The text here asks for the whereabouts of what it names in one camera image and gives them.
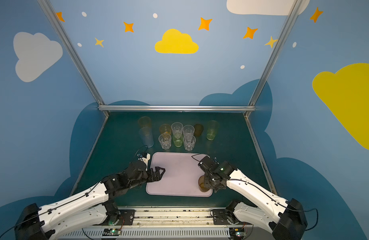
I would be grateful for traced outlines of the dark amber dimpled glass front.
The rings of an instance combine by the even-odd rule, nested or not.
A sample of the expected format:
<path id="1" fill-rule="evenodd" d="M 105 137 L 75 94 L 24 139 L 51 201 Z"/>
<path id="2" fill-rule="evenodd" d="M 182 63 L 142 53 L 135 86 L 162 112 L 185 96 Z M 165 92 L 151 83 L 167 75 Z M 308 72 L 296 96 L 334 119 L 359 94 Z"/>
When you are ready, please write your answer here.
<path id="1" fill-rule="evenodd" d="M 199 185 L 200 191 L 203 192 L 203 193 L 206 193 L 210 190 L 210 189 L 205 187 L 205 176 L 204 175 L 200 176 L 200 178 L 198 180 L 198 185 Z"/>

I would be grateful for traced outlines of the lilac plastic tray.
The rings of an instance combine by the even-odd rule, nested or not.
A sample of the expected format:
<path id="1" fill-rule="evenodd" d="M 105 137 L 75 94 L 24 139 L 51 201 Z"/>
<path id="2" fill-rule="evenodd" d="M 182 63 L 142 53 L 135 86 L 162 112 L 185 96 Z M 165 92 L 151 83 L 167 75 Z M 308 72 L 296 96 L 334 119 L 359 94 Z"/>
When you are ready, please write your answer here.
<path id="1" fill-rule="evenodd" d="M 146 192 L 156 196 L 210 197 L 212 190 L 202 192 L 199 187 L 199 178 L 204 172 L 198 166 L 198 160 L 204 156 L 194 153 L 154 153 L 150 167 L 164 168 L 165 173 L 160 181 L 148 183 Z"/>

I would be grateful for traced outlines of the clear faceted glass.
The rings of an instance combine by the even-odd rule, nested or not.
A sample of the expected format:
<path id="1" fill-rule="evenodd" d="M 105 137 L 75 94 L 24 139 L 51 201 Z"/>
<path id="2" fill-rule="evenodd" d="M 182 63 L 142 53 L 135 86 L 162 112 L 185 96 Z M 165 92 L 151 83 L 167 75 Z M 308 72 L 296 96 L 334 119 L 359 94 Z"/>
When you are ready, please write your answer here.
<path id="1" fill-rule="evenodd" d="M 183 145 L 186 151 L 192 151 L 196 144 L 196 137 L 192 134 L 183 136 Z"/>
<path id="2" fill-rule="evenodd" d="M 159 143 L 163 150 L 168 150 L 171 147 L 171 135 L 169 133 L 163 133 L 158 137 Z"/>

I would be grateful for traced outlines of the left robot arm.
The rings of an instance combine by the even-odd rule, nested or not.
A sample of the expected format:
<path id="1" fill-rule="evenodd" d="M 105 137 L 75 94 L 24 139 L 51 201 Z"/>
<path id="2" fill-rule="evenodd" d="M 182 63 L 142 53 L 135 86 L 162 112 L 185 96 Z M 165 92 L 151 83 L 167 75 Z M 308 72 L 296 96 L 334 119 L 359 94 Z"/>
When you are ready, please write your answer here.
<path id="1" fill-rule="evenodd" d="M 17 240 L 56 240 L 59 237 L 109 219 L 119 220 L 114 199 L 144 183 L 158 182 L 165 173 L 161 167 L 147 168 L 144 161 L 131 162 L 122 172 L 104 177 L 92 187 L 69 198 L 38 207 L 24 208 L 15 227 Z"/>

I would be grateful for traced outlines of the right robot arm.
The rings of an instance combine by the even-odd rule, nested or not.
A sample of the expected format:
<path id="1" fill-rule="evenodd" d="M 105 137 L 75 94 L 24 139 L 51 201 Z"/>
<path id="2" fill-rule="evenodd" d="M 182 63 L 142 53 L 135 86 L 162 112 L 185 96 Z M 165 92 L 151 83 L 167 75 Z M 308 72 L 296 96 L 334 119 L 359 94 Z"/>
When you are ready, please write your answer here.
<path id="1" fill-rule="evenodd" d="M 256 206 L 232 203 L 230 212 L 238 221 L 259 227 L 271 233 L 276 240 L 302 239 L 308 221 L 299 201 L 286 200 L 267 191 L 228 162 L 220 164 L 205 156 L 198 166 L 205 173 L 205 188 L 213 191 L 229 188 Z"/>

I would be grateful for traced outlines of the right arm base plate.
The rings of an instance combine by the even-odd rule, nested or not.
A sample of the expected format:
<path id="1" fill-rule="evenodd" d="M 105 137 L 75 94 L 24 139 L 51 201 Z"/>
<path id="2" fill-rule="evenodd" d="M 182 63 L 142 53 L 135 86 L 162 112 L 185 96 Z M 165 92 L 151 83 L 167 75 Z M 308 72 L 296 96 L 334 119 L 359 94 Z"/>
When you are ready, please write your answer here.
<path id="1" fill-rule="evenodd" d="M 235 225 L 238 222 L 233 212 L 227 209 L 213 209 L 211 216 L 214 225 Z"/>

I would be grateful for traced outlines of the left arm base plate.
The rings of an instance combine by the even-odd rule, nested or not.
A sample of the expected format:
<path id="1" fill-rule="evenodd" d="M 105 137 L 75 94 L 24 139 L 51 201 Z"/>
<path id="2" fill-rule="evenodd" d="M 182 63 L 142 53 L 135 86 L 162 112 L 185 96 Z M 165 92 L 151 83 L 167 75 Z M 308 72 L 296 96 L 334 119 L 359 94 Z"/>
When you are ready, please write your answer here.
<path id="1" fill-rule="evenodd" d="M 135 210 L 121 209 L 110 214 L 105 224 L 109 226 L 131 226 L 133 223 Z"/>

